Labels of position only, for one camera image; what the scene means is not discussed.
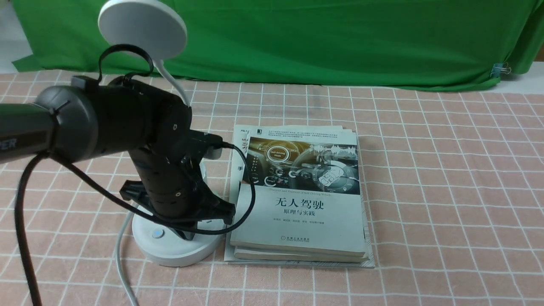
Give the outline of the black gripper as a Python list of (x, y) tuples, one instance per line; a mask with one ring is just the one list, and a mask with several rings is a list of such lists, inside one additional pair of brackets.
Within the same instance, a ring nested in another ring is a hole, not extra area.
[[(127, 180), (120, 190), (121, 198), (146, 208), (161, 221), (189, 224), (222, 220), (233, 223), (235, 205), (215, 195), (204, 182), (200, 162), (203, 154), (190, 151), (177, 163), (146, 148), (130, 150), (130, 159), (138, 173), (138, 181)], [(173, 232), (185, 241), (196, 235), (196, 224)]]

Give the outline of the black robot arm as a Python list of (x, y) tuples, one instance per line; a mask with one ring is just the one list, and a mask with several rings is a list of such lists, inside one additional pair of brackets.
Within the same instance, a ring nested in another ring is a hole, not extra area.
[[(181, 233), (221, 235), (235, 230), (235, 205), (204, 182), (202, 159), (217, 159), (232, 144), (192, 130), (182, 99), (129, 77), (108, 85), (74, 76), (70, 85), (44, 89), (33, 103), (1, 104), (1, 163), (53, 159), (121, 207)], [(128, 152), (140, 179), (126, 181), (120, 197), (107, 192), (75, 163)]]

